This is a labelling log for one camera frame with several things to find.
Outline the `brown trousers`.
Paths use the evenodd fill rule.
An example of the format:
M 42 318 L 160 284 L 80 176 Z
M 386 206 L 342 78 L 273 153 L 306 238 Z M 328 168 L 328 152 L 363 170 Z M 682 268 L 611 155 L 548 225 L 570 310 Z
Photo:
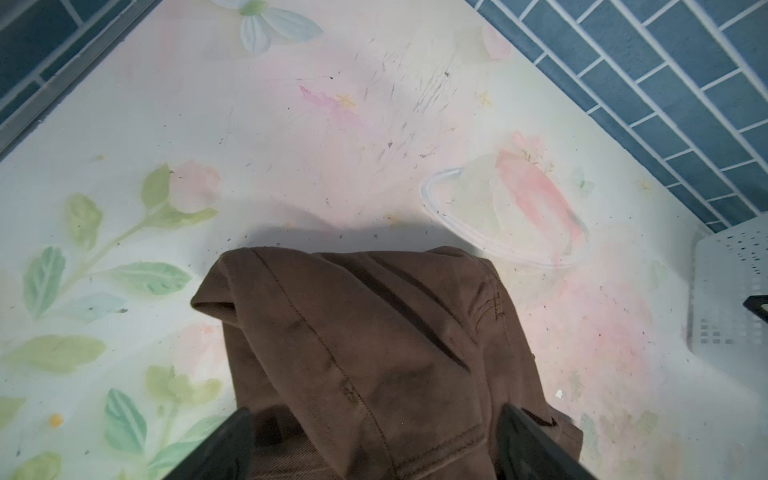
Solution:
M 241 248 L 191 305 L 222 323 L 252 479 L 502 479 L 509 405 L 580 456 L 486 259 Z

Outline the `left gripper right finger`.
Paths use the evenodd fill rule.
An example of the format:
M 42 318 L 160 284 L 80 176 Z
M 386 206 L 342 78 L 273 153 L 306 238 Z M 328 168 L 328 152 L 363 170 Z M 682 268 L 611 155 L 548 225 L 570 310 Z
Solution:
M 496 428 L 502 479 L 595 480 L 525 412 L 506 404 Z

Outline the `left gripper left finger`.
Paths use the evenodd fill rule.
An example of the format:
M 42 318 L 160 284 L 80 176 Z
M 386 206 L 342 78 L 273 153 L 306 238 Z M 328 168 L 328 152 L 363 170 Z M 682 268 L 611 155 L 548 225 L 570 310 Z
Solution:
M 182 440 L 164 449 L 164 479 L 245 479 L 253 440 L 247 408 L 222 421 L 201 420 Z

